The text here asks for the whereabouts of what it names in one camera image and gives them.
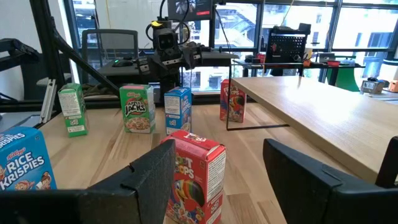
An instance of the red cereal box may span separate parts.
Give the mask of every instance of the red cereal box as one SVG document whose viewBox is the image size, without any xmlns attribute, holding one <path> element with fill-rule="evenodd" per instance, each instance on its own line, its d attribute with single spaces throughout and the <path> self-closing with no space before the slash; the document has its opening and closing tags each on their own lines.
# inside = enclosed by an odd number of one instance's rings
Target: red cereal box
<svg viewBox="0 0 398 224">
<path fill-rule="evenodd" d="M 222 121 L 226 120 L 226 114 L 228 111 L 228 83 L 228 79 L 225 79 L 221 83 L 220 120 Z M 242 90 L 239 90 L 236 86 L 231 85 L 231 99 L 229 99 L 229 121 L 242 123 L 246 110 L 245 105 L 246 94 Z"/>
<path fill-rule="evenodd" d="M 226 148 L 186 131 L 175 140 L 174 185 L 166 215 L 178 223 L 215 224 L 221 219 Z"/>
</svg>

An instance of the kellogg's logo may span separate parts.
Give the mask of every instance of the kellogg's logo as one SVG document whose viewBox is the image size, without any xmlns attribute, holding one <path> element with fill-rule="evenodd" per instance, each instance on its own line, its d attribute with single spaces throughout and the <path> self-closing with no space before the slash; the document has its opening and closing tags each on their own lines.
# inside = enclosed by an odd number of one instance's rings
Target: kellogg's logo
<svg viewBox="0 0 398 224">
<path fill-rule="evenodd" d="M 128 92 L 127 93 L 127 97 L 138 98 L 140 96 L 141 96 L 141 94 L 139 94 L 139 93 L 134 93 L 134 92 Z"/>
<path fill-rule="evenodd" d="M 184 138 L 191 139 L 191 140 L 194 140 L 194 141 L 199 141 L 199 142 L 205 142 L 206 141 L 205 138 L 202 138 L 202 137 L 197 136 L 196 134 L 192 134 L 192 133 L 188 133 L 186 136 L 184 136 Z"/>
</svg>

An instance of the green cereal box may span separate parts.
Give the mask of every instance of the green cereal box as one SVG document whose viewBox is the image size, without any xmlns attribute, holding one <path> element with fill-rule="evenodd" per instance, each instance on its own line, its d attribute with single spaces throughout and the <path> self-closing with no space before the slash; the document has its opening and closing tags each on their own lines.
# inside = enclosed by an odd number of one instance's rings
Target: green cereal box
<svg viewBox="0 0 398 224">
<path fill-rule="evenodd" d="M 151 133 L 155 129 L 154 88 L 150 85 L 126 85 L 120 88 L 124 130 Z"/>
<path fill-rule="evenodd" d="M 88 133 L 88 119 L 80 84 L 68 83 L 58 92 L 69 137 Z"/>
</svg>

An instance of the blue cereal box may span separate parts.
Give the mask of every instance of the blue cereal box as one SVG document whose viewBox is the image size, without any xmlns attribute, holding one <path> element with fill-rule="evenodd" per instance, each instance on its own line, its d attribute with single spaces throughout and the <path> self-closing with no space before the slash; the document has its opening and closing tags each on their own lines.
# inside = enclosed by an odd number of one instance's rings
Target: blue cereal box
<svg viewBox="0 0 398 224">
<path fill-rule="evenodd" d="M 0 190 L 57 189 L 43 134 L 16 127 L 0 133 Z"/>
<path fill-rule="evenodd" d="M 191 89 L 176 87 L 164 95 L 166 113 L 166 133 L 178 130 L 192 132 L 192 96 Z"/>
</svg>

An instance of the mesh chair back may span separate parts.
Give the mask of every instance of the mesh chair back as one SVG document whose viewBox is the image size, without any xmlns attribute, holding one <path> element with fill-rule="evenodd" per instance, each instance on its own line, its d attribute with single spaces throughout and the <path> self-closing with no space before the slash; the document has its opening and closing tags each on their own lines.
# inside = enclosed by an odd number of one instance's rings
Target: mesh chair back
<svg viewBox="0 0 398 224">
<path fill-rule="evenodd" d="M 138 57 L 138 32 L 119 29 L 84 30 L 82 57 L 93 68 L 99 69 L 116 59 Z"/>
</svg>

